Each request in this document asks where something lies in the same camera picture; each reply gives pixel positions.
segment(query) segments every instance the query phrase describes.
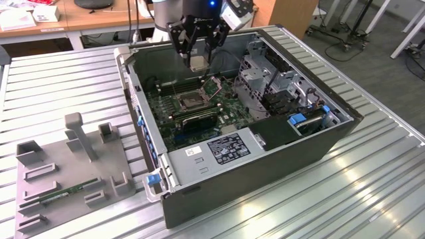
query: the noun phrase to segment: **green circuit board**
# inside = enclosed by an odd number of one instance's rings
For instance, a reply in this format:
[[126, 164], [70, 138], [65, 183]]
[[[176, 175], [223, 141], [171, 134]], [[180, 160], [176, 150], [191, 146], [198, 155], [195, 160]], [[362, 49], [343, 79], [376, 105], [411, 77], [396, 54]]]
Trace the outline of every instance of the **green circuit board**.
[[[168, 151], [215, 138], [255, 121], [246, 111], [244, 104], [234, 95], [232, 81], [222, 81], [220, 87], [219, 91], [218, 83], [208, 80], [200, 88], [179, 94], [160, 96], [158, 92], [147, 93]], [[206, 115], [218, 116], [216, 124], [208, 129], [183, 134], [183, 121]]]

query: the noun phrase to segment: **floor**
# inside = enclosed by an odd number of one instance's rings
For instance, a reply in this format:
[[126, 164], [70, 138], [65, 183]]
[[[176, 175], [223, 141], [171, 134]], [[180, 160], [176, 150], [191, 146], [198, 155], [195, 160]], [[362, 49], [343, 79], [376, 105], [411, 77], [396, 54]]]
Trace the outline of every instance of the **floor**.
[[[335, 16], [343, 12], [346, 3], [343, 0]], [[328, 10], [334, 0], [322, 0], [322, 8]], [[356, 17], [363, 9], [359, 3], [348, 20], [354, 26]], [[378, 9], [370, 9], [362, 29], [366, 30], [378, 13]], [[370, 35], [371, 43], [364, 52], [350, 62], [332, 60], [324, 53], [326, 48], [339, 42], [339, 40], [315, 32], [312, 36], [306, 36], [304, 42], [324, 56], [324, 58], [352, 78], [352, 80], [384, 103], [384, 105], [423, 133], [425, 134], [425, 81], [419, 79], [407, 69], [407, 54], [403, 53], [398, 59], [391, 58], [391, 54], [406, 38], [402, 30], [407, 26], [407, 21], [394, 16], [384, 15], [375, 31]], [[414, 43], [419, 43], [425, 38], [420, 33]], [[328, 53], [334, 58], [348, 59], [360, 50], [352, 49], [343, 52], [339, 47], [331, 48]], [[425, 66], [425, 57], [420, 59]], [[410, 67], [424, 76], [424, 71], [410, 59]]]

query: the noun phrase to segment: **white box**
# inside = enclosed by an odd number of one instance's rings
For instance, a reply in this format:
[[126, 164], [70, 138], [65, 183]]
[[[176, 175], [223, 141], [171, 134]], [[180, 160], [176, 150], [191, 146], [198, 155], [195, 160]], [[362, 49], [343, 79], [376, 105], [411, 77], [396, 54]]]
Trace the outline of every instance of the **white box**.
[[0, 26], [2, 31], [11, 31], [37, 25], [29, 11], [13, 9], [0, 13]]
[[33, 12], [35, 21], [55, 22], [59, 21], [61, 12], [58, 6], [37, 6]]

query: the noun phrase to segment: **wooden desk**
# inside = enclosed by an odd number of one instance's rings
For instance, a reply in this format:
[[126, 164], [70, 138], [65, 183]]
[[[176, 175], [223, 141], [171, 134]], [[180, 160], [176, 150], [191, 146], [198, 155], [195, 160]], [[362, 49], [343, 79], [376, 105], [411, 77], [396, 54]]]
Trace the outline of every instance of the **wooden desk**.
[[[111, 8], [96, 10], [90, 14], [91, 10], [83, 9], [74, 4], [74, 0], [63, 0], [66, 3], [67, 21], [70, 30], [86, 30], [94, 28], [112, 27], [128, 25], [128, 8], [127, 0], [115, 0]], [[132, 23], [136, 24], [136, 5], [131, 0]], [[139, 23], [152, 23], [151, 18], [139, 15]]]
[[[74, 4], [74, 0], [62, 0], [66, 4], [70, 38], [75, 50], [84, 49], [80, 37], [83, 35], [98, 34], [104, 32], [127, 31], [128, 8], [127, 0], [115, 0], [111, 8], [96, 10], [83, 9]], [[131, 0], [132, 11], [132, 30], [136, 29], [136, 10], [135, 0]], [[155, 27], [154, 20], [139, 15], [139, 29]]]
[[319, 0], [254, 0], [254, 2], [260, 9], [252, 26], [282, 24], [303, 39]]
[[[83, 9], [74, 4], [74, 0], [59, 0], [57, 3], [61, 11], [59, 22], [38, 22], [38, 26], [23, 28], [13, 31], [0, 31], [0, 45], [17, 42], [38, 41], [47, 39], [70, 38], [74, 50], [82, 50], [83, 35], [127, 31], [128, 9], [127, 0], [115, 0], [111, 8], [96, 10], [90, 14], [91, 10]], [[136, 29], [136, 5], [131, 0], [132, 10], [132, 29]], [[151, 18], [143, 18], [140, 15], [139, 29], [155, 27]]]
[[37, 22], [38, 26], [13, 31], [2, 31], [0, 29], [0, 45], [66, 37], [69, 23], [65, 1], [59, 0], [55, 5], [61, 12], [59, 22]]

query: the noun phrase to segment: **motherboard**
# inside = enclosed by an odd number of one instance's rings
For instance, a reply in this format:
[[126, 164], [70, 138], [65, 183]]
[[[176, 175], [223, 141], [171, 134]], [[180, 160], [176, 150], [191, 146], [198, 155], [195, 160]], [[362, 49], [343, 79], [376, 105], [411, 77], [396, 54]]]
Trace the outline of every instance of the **motherboard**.
[[255, 121], [235, 93], [235, 79], [212, 76], [147, 92], [168, 151], [231, 133]]

